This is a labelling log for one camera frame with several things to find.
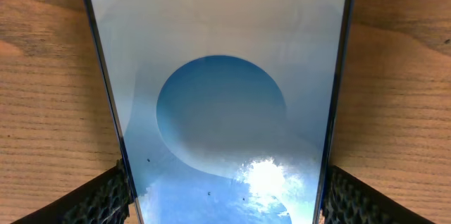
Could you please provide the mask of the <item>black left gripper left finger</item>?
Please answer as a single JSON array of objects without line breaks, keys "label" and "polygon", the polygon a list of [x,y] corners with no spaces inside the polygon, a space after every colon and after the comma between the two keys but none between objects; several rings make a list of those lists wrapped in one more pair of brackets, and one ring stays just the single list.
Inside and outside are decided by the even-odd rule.
[{"label": "black left gripper left finger", "polygon": [[11,224],[124,224],[133,203],[123,160],[49,205]]}]

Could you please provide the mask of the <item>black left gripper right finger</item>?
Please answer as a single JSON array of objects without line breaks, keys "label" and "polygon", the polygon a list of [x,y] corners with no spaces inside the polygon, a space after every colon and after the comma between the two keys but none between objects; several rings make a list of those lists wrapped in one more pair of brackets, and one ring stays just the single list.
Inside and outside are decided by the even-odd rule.
[{"label": "black left gripper right finger", "polygon": [[322,216],[326,224],[433,224],[337,166],[328,169]]}]

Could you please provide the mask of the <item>blue Galaxy smartphone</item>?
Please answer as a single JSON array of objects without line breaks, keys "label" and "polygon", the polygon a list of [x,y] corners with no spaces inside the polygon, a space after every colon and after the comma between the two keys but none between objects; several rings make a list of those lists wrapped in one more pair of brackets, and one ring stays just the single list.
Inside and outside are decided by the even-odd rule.
[{"label": "blue Galaxy smartphone", "polygon": [[84,0],[141,223],[316,223],[353,0]]}]

